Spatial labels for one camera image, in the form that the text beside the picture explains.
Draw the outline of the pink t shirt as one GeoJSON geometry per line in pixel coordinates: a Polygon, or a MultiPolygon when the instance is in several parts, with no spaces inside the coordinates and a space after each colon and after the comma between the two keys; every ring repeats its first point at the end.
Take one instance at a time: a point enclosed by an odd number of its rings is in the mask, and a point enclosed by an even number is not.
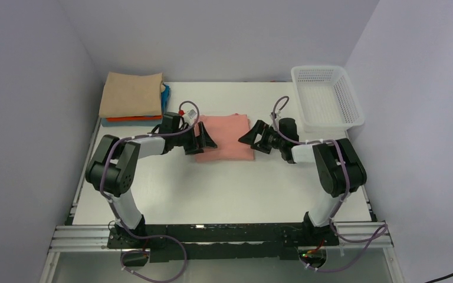
{"type": "Polygon", "coordinates": [[[250,120],[246,114],[228,116],[201,115],[199,121],[205,126],[216,149],[205,148],[203,153],[195,155],[198,163],[220,160],[253,161],[254,151],[249,145],[240,143],[238,139],[250,130],[250,120]]]}

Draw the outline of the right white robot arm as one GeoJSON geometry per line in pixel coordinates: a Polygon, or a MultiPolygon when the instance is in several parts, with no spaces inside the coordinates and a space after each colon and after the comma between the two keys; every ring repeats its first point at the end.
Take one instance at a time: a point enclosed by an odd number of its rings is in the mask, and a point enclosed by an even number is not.
{"type": "Polygon", "coordinates": [[[315,206],[304,215],[301,236],[315,245],[324,231],[334,227],[333,219],[349,195],[367,181],[367,173],[349,139],[300,141],[296,121],[283,118],[272,125],[257,120],[238,141],[265,154],[273,149],[289,164],[313,164],[321,192],[315,206]]]}

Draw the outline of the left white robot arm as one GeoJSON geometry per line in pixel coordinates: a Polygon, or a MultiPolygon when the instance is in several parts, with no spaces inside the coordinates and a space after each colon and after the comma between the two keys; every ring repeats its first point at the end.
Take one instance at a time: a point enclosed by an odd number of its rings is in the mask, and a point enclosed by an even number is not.
{"type": "Polygon", "coordinates": [[[123,240],[132,248],[141,246],[147,235],[145,217],[131,192],[137,163],[176,147],[182,147],[186,155],[195,155],[218,146],[194,111],[167,112],[148,134],[126,138],[104,135],[88,163],[86,181],[108,201],[116,226],[124,229],[123,240]]]}

